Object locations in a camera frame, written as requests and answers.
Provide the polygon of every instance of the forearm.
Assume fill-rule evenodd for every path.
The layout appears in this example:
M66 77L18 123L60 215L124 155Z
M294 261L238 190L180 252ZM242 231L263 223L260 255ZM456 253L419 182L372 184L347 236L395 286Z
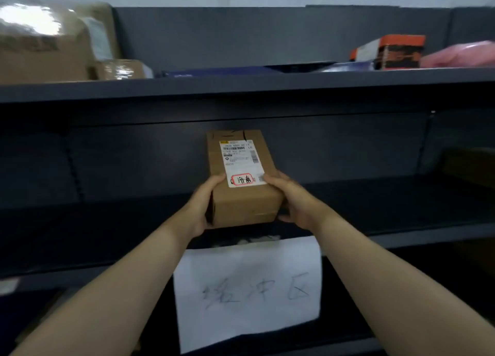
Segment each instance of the forearm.
M81 289L13 355L130 354L189 240L162 225Z
M339 217L315 233L390 355L488 355L495 329L437 282Z

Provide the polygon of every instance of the large cardboard box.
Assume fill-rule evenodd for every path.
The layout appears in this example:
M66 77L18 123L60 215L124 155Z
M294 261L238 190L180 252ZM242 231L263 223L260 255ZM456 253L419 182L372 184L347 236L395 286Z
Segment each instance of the large cardboard box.
M139 60L106 60L96 63L96 76L103 80L153 78L153 71Z
M82 81L95 63L86 25L59 6L0 5L0 84Z
M106 37L108 39L109 48L112 57L105 57L103 59L121 59L122 53L120 50L120 45L117 40L117 34L115 33L115 23L113 20L112 6L108 3L95 2L90 4L77 4L71 7L76 15L85 21L89 26L90 30L98 29L98 27L91 23L87 18L94 18L103 24L104 30L106 32ZM98 39L95 34L92 36L93 40Z
M275 220L283 193L263 180L278 176L261 131L214 131L207 134L210 173L226 173L212 194L215 228Z
M440 169L444 174L495 189L495 148L448 149Z

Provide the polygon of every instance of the hand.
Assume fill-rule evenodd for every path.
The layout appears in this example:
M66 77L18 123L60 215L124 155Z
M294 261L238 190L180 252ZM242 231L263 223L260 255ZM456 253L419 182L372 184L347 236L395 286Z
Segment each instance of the hand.
M263 178L284 192L290 215L280 215L283 222L295 223L313 234L319 232L330 217L340 217L326 203L311 195L300 184L279 171L280 178L265 174Z
M189 201L163 224L165 228L178 231L190 239L211 228L204 214L207 211L211 191L225 179L225 174L212 175L196 188Z

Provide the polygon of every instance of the sheet of paper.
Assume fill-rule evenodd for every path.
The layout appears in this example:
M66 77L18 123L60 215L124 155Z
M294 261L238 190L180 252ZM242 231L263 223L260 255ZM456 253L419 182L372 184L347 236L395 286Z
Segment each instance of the sheet of paper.
M316 239L187 250L174 272L181 353L317 319Z

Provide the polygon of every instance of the person's right hand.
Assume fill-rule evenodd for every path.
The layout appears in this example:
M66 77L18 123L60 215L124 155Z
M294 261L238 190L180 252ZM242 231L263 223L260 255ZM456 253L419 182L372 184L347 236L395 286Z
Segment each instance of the person's right hand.
M283 191L287 198L289 215L280 215L281 221L295 223L298 227L314 234L319 232L331 217L340 218L326 203L311 195L299 183L280 171L279 174L280 178L268 174L263 178L268 184Z

